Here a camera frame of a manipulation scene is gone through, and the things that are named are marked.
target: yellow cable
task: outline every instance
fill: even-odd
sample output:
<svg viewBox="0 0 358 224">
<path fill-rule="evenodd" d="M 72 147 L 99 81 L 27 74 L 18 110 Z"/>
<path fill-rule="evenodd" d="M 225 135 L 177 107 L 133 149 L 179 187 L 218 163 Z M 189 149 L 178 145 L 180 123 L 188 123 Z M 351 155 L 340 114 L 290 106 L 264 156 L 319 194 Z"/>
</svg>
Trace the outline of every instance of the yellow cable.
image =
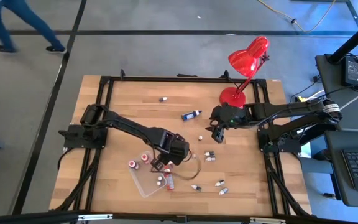
<svg viewBox="0 0 358 224">
<path fill-rule="evenodd" d="M 261 4 L 263 4 L 264 6 L 266 6 L 266 7 L 267 7 L 268 9 L 270 9 L 271 11 L 276 12 L 276 13 L 278 13 L 278 14 L 281 14 L 281 15 L 283 15 L 283 16 L 289 18 L 291 21 L 294 20 L 294 18 L 290 17 L 289 15 L 285 14 L 284 12 L 280 12 L 280 11 L 278 11 L 278 10 L 275 10 L 274 8 L 270 7 L 268 4 L 262 2 L 262 0 L 258 0 L 258 2 L 260 2 Z M 333 2 L 331 3 L 331 5 L 330 5 L 329 8 L 327 9 L 326 13 L 322 16 L 322 18 L 320 19 L 320 21 L 318 21 L 318 23 L 317 23 L 311 30 L 304 30 L 304 29 L 302 28 L 302 26 L 299 25 L 299 23 L 298 23 L 296 20 L 295 20 L 294 23 L 295 23 L 295 24 L 299 27 L 299 29 L 301 29 L 303 32 L 306 32 L 306 33 L 307 33 L 307 32 L 311 32 L 311 31 L 315 30 L 315 29 L 320 25 L 320 23 L 323 21 L 323 19 L 327 16 L 328 12 L 329 12 L 329 11 L 331 10 L 331 8 L 334 6 L 334 3 L 335 3 L 335 2 L 336 2 L 336 0 L 333 0 Z"/>
</svg>

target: clear plastic container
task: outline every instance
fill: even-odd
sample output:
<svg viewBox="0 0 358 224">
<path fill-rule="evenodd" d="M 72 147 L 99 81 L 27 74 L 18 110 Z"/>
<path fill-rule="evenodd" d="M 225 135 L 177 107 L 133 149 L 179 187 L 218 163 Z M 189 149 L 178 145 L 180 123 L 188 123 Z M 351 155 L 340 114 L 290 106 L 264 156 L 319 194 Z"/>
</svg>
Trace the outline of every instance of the clear plastic container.
<svg viewBox="0 0 358 224">
<path fill-rule="evenodd" d="M 134 170 L 130 167 L 128 167 L 129 172 L 131 173 L 132 178 L 134 179 L 134 182 L 139 189 L 139 193 L 143 197 L 148 197 L 154 193 L 156 193 L 161 188 L 165 187 L 167 184 L 167 180 L 163 176 L 163 174 L 159 173 L 152 173 L 150 172 L 152 166 L 150 163 L 145 164 L 141 156 L 143 154 L 147 154 L 149 157 L 149 161 L 153 159 L 153 155 L 150 151 L 145 151 L 138 157 L 134 158 L 133 161 L 138 163 L 139 168 L 137 170 Z"/>
</svg>

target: gray floor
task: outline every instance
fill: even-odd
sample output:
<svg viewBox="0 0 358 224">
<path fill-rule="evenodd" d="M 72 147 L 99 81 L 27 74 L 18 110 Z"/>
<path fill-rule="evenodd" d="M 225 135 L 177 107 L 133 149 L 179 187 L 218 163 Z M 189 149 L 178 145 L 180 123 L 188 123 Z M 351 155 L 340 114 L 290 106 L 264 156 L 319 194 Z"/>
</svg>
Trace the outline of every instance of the gray floor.
<svg viewBox="0 0 358 224">
<path fill-rule="evenodd" d="M 80 0 L 28 0 L 54 30 L 71 30 Z M 304 27 L 312 27 L 328 8 L 326 3 L 266 0 L 273 7 L 297 17 Z M 31 30 L 11 13 L 4 11 L 10 30 Z M 257 1 L 243 0 L 93 0 L 88 1 L 80 30 L 296 30 L 286 20 Z M 334 5 L 317 30 L 357 30 L 343 3 Z M 37 35 L 15 35 L 17 55 L 0 54 L 0 215 L 7 214 L 28 159 L 61 56 L 43 51 L 46 41 Z M 243 49 L 254 36 L 212 35 L 81 35 L 77 36 L 62 87 L 45 137 L 24 212 L 48 209 L 57 174 L 57 159 L 63 139 L 57 131 L 71 120 L 83 75 L 175 76 L 178 73 L 217 77 L 228 69 L 240 77 L 227 61 L 235 50 Z M 259 78 L 283 80 L 287 99 L 310 85 L 317 75 L 314 56 L 334 52 L 349 37 L 270 36 L 270 61 Z M 60 35 L 63 42 L 68 36 Z M 305 91 L 308 96 L 322 86 Z M 358 221 L 358 208 L 348 208 L 320 196 L 330 192 L 329 176 L 305 174 L 312 211 L 323 218 Z"/>
</svg>

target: small bottle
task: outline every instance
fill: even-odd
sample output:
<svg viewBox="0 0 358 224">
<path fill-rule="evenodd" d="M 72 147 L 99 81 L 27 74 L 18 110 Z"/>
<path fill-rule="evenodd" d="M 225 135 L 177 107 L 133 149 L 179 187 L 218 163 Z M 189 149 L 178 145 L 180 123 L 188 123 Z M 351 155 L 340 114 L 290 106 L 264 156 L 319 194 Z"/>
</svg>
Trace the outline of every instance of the small bottle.
<svg viewBox="0 0 358 224">
<path fill-rule="evenodd" d="M 191 187 L 192 187 L 193 189 L 195 189 L 195 190 L 201 192 L 201 187 L 198 187 L 197 185 L 192 185 Z"/>
<path fill-rule="evenodd" d="M 130 168 L 132 168 L 132 169 L 134 169 L 134 170 L 138 170 L 138 169 L 139 169 L 139 165 L 138 165 L 138 163 L 135 162 L 135 161 L 129 161 L 129 162 L 128 162 L 128 165 L 129 165 Z"/>
<path fill-rule="evenodd" d="M 193 118 L 197 117 L 198 115 L 201 114 L 201 112 L 203 112 L 203 111 L 202 110 L 195 110 L 195 111 L 192 111 L 190 113 L 182 115 L 181 118 L 182 118 L 182 120 L 187 121 L 187 120 L 190 120 L 190 119 L 193 119 Z"/>
<path fill-rule="evenodd" d="M 219 187 L 222 185 L 224 185 L 224 180 L 220 180 L 220 181 L 216 182 L 215 187 Z"/>
<path fill-rule="evenodd" d="M 215 161 L 215 160 L 216 160 L 216 158 L 215 158 L 214 156 L 207 157 L 207 158 L 205 159 L 205 161 Z"/>
<path fill-rule="evenodd" d="M 209 152 L 204 153 L 204 155 L 206 155 L 206 156 L 215 156 L 215 153 L 214 153 L 214 151 L 209 151 Z"/>
<path fill-rule="evenodd" d="M 145 163 L 145 164 L 149 164 L 150 163 L 150 159 L 149 159 L 149 156 L 147 154 L 143 154 L 141 157 L 142 161 Z"/>
<path fill-rule="evenodd" d="M 226 194 L 228 191 L 229 191 L 229 189 L 227 189 L 227 187 L 225 187 L 219 192 L 219 195 Z"/>
</svg>

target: wooden table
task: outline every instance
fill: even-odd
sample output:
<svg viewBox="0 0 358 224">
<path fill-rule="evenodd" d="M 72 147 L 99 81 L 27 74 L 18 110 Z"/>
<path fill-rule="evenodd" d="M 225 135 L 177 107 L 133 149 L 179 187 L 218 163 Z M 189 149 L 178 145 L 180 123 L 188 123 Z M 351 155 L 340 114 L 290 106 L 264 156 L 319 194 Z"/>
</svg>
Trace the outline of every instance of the wooden table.
<svg viewBox="0 0 358 224">
<path fill-rule="evenodd" d="M 76 103 L 73 120 L 79 120 L 88 104 L 93 104 L 100 76 L 85 75 Z M 286 103 L 280 80 L 268 80 L 268 92 L 273 104 Z M 220 92 L 230 83 L 185 82 L 114 82 L 110 110 L 144 126 L 160 126 L 181 134 L 190 149 L 203 159 L 206 151 L 214 151 L 216 161 L 202 162 L 200 174 L 193 180 L 174 177 L 175 190 L 159 190 L 143 198 L 128 170 L 128 160 L 149 150 L 143 141 L 122 131 L 110 129 L 106 147 L 101 154 L 91 210 L 93 212 L 187 214 L 187 215 L 258 215 L 271 216 L 269 188 L 262 153 L 259 151 L 255 129 L 225 131 L 222 144 L 216 143 L 209 126 L 212 109 L 219 104 Z M 247 103 L 255 101 L 251 85 L 245 90 Z M 158 99 L 167 96 L 160 103 Z M 183 122 L 181 114 L 203 110 L 195 119 Z M 283 124 L 289 119 L 276 120 Z M 80 175 L 84 149 L 74 149 L 61 163 L 50 208 L 56 208 L 73 190 Z M 294 198 L 307 212 L 310 205 L 299 161 L 291 154 L 281 153 L 285 183 Z M 175 168 L 182 175 L 193 175 L 195 162 L 185 162 Z M 214 184 L 224 179 L 229 193 L 218 195 Z M 197 184 L 202 192 L 190 185 Z M 280 191 L 275 188 L 279 211 L 283 211 Z M 81 208 L 85 207 L 85 187 Z"/>
</svg>

